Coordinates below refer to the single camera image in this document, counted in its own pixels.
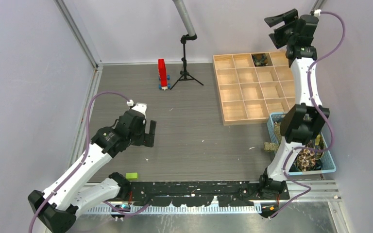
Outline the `blue orange green tie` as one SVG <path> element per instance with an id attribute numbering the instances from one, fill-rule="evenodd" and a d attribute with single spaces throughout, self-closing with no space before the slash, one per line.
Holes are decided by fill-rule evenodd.
<path id="1" fill-rule="evenodd" d="M 269 66 L 269 59 L 266 53 L 255 53 L 251 55 L 255 67 Z"/>

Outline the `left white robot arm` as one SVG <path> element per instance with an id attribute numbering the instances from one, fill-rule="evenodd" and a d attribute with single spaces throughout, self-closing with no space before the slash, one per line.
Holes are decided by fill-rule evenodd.
<path id="1" fill-rule="evenodd" d="M 156 121 L 150 121 L 150 131 L 146 133 L 146 111 L 146 104 L 137 103 L 113 127 L 97 130 L 89 148 L 56 182 L 44 191 L 31 192 L 28 196 L 31 208 L 51 232 L 67 232 L 80 215 L 103 201 L 113 198 L 123 201 L 129 197 L 130 182 L 118 172 L 92 188 L 84 191 L 81 188 L 130 145 L 153 147 Z"/>

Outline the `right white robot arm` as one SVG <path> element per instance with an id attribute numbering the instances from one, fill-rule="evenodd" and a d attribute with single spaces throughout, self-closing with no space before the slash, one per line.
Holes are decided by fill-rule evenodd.
<path id="1" fill-rule="evenodd" d="M 288 171 L 298 154 L 320 135 L 330 110 L 322 106 L 315 76 L 318 55 L 312 42 L 319 23 L 318 16 L 299 16 L 297 9 L 291 9 L 264 20 L 269 27 L 283 23 L 269 37 L 276 48 L 286 47 L 286 58 L 294 77 L 296 94 L 294 106 L 281 121 L 282 139 L 278 151 L 259 178 L 259 196 L 271 199 L 284 192 Z"/>

